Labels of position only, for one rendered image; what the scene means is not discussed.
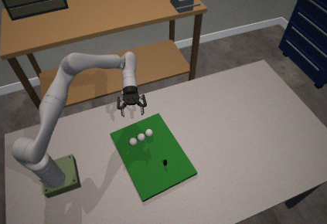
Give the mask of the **green flat mat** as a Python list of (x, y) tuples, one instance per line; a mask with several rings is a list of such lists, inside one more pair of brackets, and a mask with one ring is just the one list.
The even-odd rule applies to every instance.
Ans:
[[(153, 135), (147, 137), (145, 131)], [(138, 135), (144, 134), (143, 141)], [(197, 175), (197, 170), (182, 150), (160, 114), (111, 133), (112, 139), (142, 199), (146, 201)], [(129, 144), (136, 138), (135, 146)]]

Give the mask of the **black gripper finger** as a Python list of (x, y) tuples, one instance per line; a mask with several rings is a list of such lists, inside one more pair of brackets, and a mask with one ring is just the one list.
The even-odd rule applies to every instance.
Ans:
[(142, 104), (136, 97), (133, 97), (133, 99), (137, 102), (136, 104), (141, 108), (141, 115), (143, 115), (144, 107), (147, 107), (147, 102), (144, 94), (142, 94), (142, 96), (139, 97), (143, 100), (144, 104)]
[(126, 101), (120, 106), (120, 102), (123, 100), (123, 97), (118, 97), (118, 102), (117, 102), (117, 109), (121, 110), (121, 116), (124, 117), (124, 108), (127, 106), (127, 102), (130, 100), (130, 97), (126, 99)]

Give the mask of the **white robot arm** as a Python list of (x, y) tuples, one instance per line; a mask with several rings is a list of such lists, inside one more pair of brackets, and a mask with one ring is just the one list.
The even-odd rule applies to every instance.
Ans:
[(68, 89), (73, 78), (90, 68), (120, 69), (122, 86), (137, 86), (134, 53), (118, 55), (90, 55), (71, 53), (60, 63), (56, 77), (39, 105), (40, 129), (36, 139), (21, 137), (12, 146), (14, 159), (39, 177), (47, 188), (57, 188), (65, 181), (65, 173), (46, 153), (53, 130), (66, 105)]

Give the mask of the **white ball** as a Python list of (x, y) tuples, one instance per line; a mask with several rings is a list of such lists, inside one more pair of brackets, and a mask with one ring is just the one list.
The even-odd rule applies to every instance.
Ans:
[(139, 141), (143, 141), (145, 139), (145, 135), (144, 134), (139, 134), (138, 135), (138, 140)]
[(135, 146), (138, 143), (138, 141), (136, 138), (133, 137), (130, 139), (129, 143), (130, 143), (130, 145)]
[(151, 136), (153, 135), (153, 131), (152, 131), (151, 129), (147, 129), (147, 130), (145, 131), (145, 135), (146, 135), (147, 137), (151, 137)]

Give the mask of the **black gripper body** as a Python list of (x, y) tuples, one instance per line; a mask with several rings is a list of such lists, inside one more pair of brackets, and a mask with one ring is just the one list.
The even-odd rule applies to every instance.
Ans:
[(133, 99), (133, 97), (136, 97), (139, 100), (138, 95), (138, 88), (136, 86), (127, 86), (123, 88), (123, 101), (126, 101), (128, 97), (130, 97), (130, 100), (127, 102), (127, 105), (135, 105), (137, 102)]

